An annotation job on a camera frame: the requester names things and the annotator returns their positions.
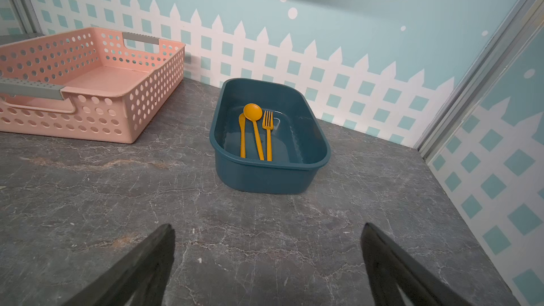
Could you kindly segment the orange plastic spoon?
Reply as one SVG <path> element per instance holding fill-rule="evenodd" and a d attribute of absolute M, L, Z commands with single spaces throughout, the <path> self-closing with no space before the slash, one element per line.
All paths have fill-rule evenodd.
<path fill-rule="evenodd" d="M 262 147 L 262 141 L 259 134 L 259 129 L 257 126 L 257 121 L 260 120 L 263 116 L 263 110 L 260 106 L 256 105 L 255 103 L 248 103 L 244 107 L 244 115 L 245 118 L 250 120 L 253 124 L 254 128 L 254 137 L 256 141 L 256 148 L 259 154 L 259 159 L 264 161 L 264 152 Z"/>

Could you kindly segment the orange plastic fork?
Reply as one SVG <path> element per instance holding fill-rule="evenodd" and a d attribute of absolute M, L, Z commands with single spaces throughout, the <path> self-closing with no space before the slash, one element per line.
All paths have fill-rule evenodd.
<path fill-rule="evenodd" d="M 266 160 L 271 162 L 273 160 L 273 149 L 272 149 L 272 137 L 271 133 L 273 131 L 273 112 L 270 110 L 265 110 L 263 114 L 262 127 L 266 130 Z"/>

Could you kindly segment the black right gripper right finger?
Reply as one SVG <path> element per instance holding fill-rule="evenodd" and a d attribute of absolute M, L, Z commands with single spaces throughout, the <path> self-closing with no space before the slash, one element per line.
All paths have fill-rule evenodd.
<path fill-rule="evenodd" d="M 367 222 L 361 249 L 376 305 L 469 305 L 376 225 Z"/>

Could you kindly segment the orange plastic knife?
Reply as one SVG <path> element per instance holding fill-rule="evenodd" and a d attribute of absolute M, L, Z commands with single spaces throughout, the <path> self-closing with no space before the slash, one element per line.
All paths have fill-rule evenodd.
<path fill-rule="evenodd" d="M 243 113 L 239 115 L 239 128 L 240 128 L 240 157 L 246 157 L 246 144 L 245 144 L 245 127 L 246 127 L 246 118 Z"/>

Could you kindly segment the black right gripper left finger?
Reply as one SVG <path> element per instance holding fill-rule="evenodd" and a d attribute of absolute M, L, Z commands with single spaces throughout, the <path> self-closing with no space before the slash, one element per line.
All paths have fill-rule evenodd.
<path fill-rule="evenodd" d="M 175 231 L 159 226 L 65 305 L 161 305 L 174 263 Z"/>

